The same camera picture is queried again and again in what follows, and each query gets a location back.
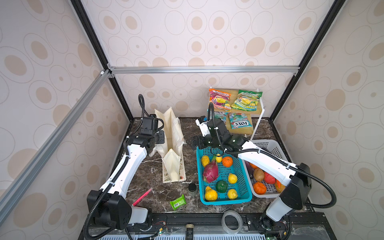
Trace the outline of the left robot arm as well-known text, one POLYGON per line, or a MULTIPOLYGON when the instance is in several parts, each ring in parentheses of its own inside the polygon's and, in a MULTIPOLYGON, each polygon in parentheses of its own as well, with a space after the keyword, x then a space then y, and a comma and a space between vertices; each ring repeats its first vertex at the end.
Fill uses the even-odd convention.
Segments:
POLYGON ((155 145, 165 142, 163 128, 164 121, 150 115, 143 117, 137 131, 125 138, 125 154, 118 166, 98 191, 92 190, 87 196, 89 214, 83 227, 86 240, 100 239, 129 225, 150 223, 151 211, 131 206, 126 196, 139 165, 155 145))

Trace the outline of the pink dragon fruit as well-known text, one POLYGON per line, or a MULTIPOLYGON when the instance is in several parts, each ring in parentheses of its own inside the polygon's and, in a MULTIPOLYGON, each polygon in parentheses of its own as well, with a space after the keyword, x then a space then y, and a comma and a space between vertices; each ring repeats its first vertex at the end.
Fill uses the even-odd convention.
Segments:
POLYGON ((203 171, 203 181, 212 183, 219 177, 219 167, 216 159, 213 159, 208 165, 205 166, 203 171))

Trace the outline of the large yellow pear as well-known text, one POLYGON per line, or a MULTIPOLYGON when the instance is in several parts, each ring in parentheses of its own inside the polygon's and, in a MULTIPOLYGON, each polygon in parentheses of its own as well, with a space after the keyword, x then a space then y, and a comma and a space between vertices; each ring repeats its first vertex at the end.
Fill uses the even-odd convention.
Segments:
POLYGON ((208 202, 214 202, 217 199, 218 199, 217 191, 215 191, 211 187, 207 186, 205 188, 205 200, 208 202))

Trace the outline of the green bell pepper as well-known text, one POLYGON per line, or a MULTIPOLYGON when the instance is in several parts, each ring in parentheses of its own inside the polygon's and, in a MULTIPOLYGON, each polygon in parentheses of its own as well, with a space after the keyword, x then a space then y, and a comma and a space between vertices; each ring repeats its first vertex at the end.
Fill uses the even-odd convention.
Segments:
POLYGON ((216 191, 218 193, 226 193, 228 189, 228 184, 224 180, 220 180, 216 183, 216 191))

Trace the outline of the red candy bag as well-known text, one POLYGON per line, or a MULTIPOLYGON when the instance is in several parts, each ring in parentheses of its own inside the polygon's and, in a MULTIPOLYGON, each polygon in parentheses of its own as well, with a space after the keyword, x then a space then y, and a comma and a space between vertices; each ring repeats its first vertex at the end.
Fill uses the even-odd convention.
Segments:
POLYGON ((214 108, 229 112, 232 108, 230 104, 231 94, 222 92, 216 89, 209 89, 210 102, 213 103, 214 108))

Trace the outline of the cream canvas grocery bag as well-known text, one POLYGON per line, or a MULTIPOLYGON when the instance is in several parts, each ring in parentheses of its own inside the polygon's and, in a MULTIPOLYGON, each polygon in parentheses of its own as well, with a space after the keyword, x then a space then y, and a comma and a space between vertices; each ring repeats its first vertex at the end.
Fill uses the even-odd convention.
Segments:
POLYGON ((182 182, 186 180, 186 170, 183 157, 183 145, 186 143, 182 133, 180 119, 174 114, 172 108, 164 113, 155 110, 156 117, 163 120, 165 126, 165 142, 156 144, 150 153, 152 157, 158 153, 162 158, 163 183, 182 182))

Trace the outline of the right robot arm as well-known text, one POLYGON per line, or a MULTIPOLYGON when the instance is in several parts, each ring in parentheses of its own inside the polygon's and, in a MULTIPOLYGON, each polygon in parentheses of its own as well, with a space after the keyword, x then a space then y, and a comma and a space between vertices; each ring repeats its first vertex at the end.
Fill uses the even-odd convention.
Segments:
POLYGON ((301 210, 303 206, 318 209, 333 207, 337 202, 335 191, 323 180, 311 174, 306 164, 295 165, 284 161, 239 134, 231 134, 223 121, 214 116, 214 105, 209 104, 207 120, 197 119, 201 135, 193 137, 194 149, 209 147, 219 148, 224 155, 237 157, 247 161, 279 181, 285 189, 265 209, 262 220, 278 222, 293 210, 301 210), (316 205, 307 202, 312 189, 312 181, 318 182, 331 195, 327 204, 316 205))

